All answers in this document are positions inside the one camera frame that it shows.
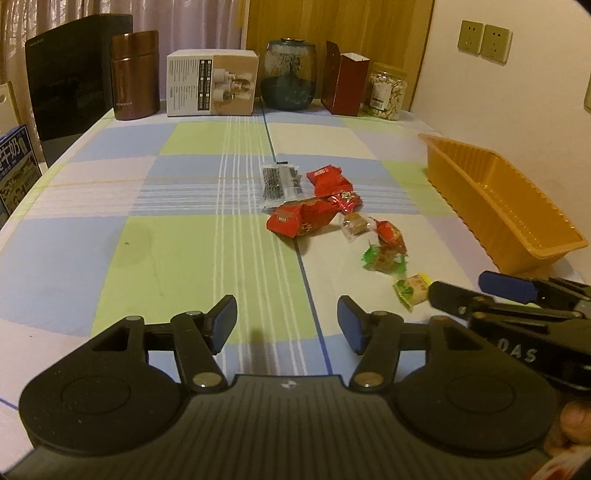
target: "brown canister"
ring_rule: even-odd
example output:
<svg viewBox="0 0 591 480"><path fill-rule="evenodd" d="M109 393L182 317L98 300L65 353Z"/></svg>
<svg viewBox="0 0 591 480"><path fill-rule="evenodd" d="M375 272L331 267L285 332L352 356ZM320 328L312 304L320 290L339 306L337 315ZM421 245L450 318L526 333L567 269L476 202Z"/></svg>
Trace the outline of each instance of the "brown canister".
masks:
<svg viewBox="0 0 591 480"><path fill-rule="evenodd" d="M116 35L112 40L113 110L117 120L133 120L160 110L158 31Z"/></svg>

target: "metal screw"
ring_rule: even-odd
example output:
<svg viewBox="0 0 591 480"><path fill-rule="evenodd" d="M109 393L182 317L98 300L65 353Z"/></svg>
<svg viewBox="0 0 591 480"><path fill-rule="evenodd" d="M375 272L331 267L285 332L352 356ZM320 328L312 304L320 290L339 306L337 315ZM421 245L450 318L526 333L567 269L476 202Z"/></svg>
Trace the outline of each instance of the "metal screw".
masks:
<svg viewBox="0 0 591 480"><path fill-rule="evenodd" d="M215 372L201 372L193 377L193 383L203 388L215 387L222 383L222 377Z"/></svg>
<svg viewBox="0 0 591 480"><path fill-rule="evenodd" d="M361 372L355 375L353 381L361 387L378 387L384 383L384 378L377 372Z"/></svg>

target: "curtain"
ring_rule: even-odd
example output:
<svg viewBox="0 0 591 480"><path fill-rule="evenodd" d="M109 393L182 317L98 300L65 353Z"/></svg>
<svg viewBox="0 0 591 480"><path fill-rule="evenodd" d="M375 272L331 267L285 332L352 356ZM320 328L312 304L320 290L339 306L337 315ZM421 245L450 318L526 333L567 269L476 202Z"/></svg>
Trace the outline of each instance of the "curtain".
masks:
<svg viewBox="0 0 591 480"><path fill-rule="evenodd" d="M180 48L240 48L242 0L0 0L0 83L12 82L35 154L44 161L27 83L25 42L51 28L99 13L132 14L134 31L158 30L160 96L166 55Z"/></svg>

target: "plaid tablecloth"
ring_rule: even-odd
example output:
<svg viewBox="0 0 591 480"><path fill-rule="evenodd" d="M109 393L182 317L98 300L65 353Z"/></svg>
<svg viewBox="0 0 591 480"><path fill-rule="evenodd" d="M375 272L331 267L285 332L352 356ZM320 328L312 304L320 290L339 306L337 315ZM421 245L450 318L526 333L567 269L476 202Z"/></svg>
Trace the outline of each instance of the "plaid tablecloth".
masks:
<svg viewBox="0 0 591 480"><path fill-rule="evenodd" d="M304 174L341 167L363 213L402 230L409 275L474 288L494 266L429 185L419 132L434 133L410 113L393 123L318 105L257 106L250 117L106 114L0 231L0 469L30 448L17 412L24 385L126 315L165 322L230 293L238 323L217 356L229 380L247 372L348 381L358 358L337 324L340 295L411 322L433 314L427 303L407 312L389 276L363 269L372 233L350 243L338 218L295 243L268 232L259 166L274 157ZM404 352L401 374L423 357ZM172 355L154 352L150 362L178 378Z"/></svg>

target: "yellow plastic basket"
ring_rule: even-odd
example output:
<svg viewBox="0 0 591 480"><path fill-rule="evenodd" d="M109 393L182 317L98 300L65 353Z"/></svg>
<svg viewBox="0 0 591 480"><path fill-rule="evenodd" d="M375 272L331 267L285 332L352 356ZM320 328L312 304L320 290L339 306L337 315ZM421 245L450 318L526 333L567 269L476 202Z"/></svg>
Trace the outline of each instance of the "yellow plastic basket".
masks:
<svg viewBox="0 0 591 480"><path fill-rule="evenodd" d="M532 274L588 246L533 183L497 153L420 134L427 177L501 273Z"/></svg>

